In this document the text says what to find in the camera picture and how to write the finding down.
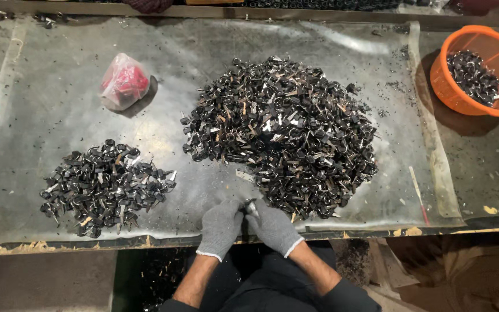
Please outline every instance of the red object in plastic bag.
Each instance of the red object in plastic bag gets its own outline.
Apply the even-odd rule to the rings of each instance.
[[[125,110],[148,92],[148,75],[135,59],[119,53],[103,76],[100,90],[103,106]]]

